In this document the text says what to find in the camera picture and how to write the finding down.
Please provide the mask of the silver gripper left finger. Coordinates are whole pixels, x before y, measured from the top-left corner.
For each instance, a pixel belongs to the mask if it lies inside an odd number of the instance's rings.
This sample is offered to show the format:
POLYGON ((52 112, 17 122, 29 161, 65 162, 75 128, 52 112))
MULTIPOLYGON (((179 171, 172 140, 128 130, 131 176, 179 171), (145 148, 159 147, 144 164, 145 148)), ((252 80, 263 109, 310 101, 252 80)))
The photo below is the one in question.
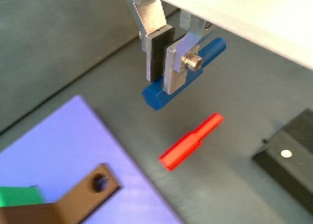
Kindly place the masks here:
POLYGON ((167 24, 161 0, 125 0, 135 18, 145 52, 145 79, 156 81, 163 76, 164 51, 174 42, 175 29, 167 24))

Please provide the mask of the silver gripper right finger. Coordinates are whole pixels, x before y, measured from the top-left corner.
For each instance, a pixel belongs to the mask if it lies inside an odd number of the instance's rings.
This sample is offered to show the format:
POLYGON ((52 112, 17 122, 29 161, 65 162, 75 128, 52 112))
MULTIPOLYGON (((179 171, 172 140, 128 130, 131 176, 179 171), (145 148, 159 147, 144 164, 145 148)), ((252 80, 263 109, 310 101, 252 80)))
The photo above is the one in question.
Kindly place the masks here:
POLYGON ((187 73, 199 70, 199 47, 212 32, 212 25, 186 11, 180 11, 179 26, 187 33, 167 47, 164 54, 163 91, 168 95, 186 83, 187 73))

